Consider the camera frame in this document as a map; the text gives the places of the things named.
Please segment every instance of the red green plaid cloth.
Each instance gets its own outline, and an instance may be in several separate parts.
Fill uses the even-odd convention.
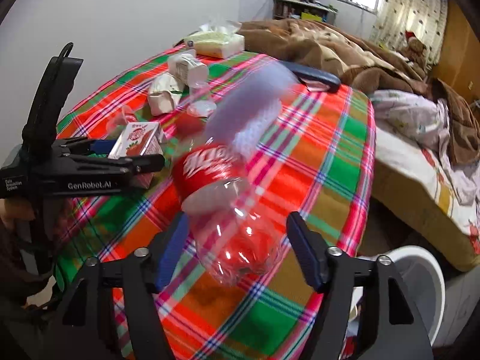
[[[105,137],[106,124],[123,105],[139,120],[157,120],[169,150],[177,143],[174,121],[188,103],[185,94],[172,114],[152,117],[146,94],[152,79],[167,70],[169,50],[126,71],[79,103],[58,124],[59,137]],[[215,101],[258,67],[266,55],[243,52],[227,60],[201,57],[209,65]],[[375,124],[365,95],[342,86],[338,93],[311,93],[303,85],[283,99],[283,110],[257,145],[248,164],[258,204],[277,231],[299,211],[311,230],[355,255],[365,229],[373,179]],[[71,281],[85,259],[125,257],[167,228],[180,209],[168,170],[145,193],[73,199],[72,216],[58,258]],[[188,238],[171,283],[154,296],[159,318],[179,359],[296,358],[308,337],[321,295],[312,292],[283,238],[283,261],[264,276],[246,276],[223,287],[205,272]],[[62,276],[57,270],[57,279]],[[123,356],[133,358],[122,291],[114,290]]]

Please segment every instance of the pillow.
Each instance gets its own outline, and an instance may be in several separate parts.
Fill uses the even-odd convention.
[[[447,108],[413,93],[375,91],[370,95],[375,120],[385,120],[400,133],[438,152],[439,134],[446,128]]]

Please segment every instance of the curtain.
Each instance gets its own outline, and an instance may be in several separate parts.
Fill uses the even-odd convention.
[[[370,40],[388,49],[407,45],[405,31],[426,46],[427,65],[438,63],[447,20],[447,0],[382,0]]]

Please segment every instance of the clear plastic bottle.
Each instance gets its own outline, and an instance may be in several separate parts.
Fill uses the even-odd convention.
[[[172,165],[197,256],[207,271],[234,285],[245,274],[272,269],[282,235],[255,204],[243,157],[197,132],[181,140]]]

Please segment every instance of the blue gripper pad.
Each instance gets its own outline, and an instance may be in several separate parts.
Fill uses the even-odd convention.
[[[90,145],[90,150],[98,155],[108,154],[112,151],[116,141],[116,139],[97,139]]]
[[[167,232],[172,232],[172,234],[170,240],[167,240],[163,254],[157,264],[155,287],[158,291],[161,291],[172,279],[188,236],[188,217],[184,213],[176,216]]]
[[[286,219],[286,234],[306,283],[319,292],[330,280],[325,254],[328,245],[320,233],[309,230],[303,218],[296,211],[291,212]]]

